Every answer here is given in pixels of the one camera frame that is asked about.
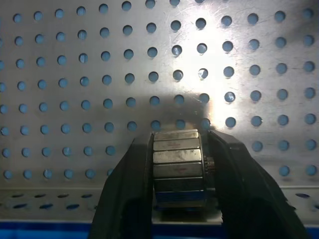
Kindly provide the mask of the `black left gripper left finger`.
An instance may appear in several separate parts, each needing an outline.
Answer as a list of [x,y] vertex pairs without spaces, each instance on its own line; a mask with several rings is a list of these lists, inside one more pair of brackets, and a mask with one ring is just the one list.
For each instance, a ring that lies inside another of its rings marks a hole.
[[152,239],[153,142],[151,132],[134,138],[107,178],[89,239]]

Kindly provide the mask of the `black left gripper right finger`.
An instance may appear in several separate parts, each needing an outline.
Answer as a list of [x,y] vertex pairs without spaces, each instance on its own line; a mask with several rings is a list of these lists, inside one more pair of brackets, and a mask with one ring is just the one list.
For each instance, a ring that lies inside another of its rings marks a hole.
[[229,239],[310,239],[295,209],[274,178],[245,144],[208,132],[214,185]]

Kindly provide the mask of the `silver metal roller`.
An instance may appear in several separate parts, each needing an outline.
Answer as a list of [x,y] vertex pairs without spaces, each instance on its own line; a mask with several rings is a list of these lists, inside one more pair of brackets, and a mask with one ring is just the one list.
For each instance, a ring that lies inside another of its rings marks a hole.
[[214,160],[196,129],[158,132],[153,142],[157,210],[215,211]]

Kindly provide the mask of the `perforated steel tray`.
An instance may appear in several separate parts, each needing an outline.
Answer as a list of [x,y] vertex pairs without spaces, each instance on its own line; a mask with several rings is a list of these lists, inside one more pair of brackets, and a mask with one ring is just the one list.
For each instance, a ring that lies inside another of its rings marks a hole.
[[319,0],[0,0],[0,222],[90,222],[131,141],[215,129],[319,226]]

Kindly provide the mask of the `blue table cover sheet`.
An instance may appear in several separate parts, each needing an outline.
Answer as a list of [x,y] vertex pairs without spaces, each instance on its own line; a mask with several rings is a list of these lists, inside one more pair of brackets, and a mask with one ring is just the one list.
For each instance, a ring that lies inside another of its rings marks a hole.
[[[226,224],[153,222],[149,239],[229,239]],[[85,223],[1,222],[0,239],[121,239],[93,233]],[[123,239],[138,239],[137,235]]]

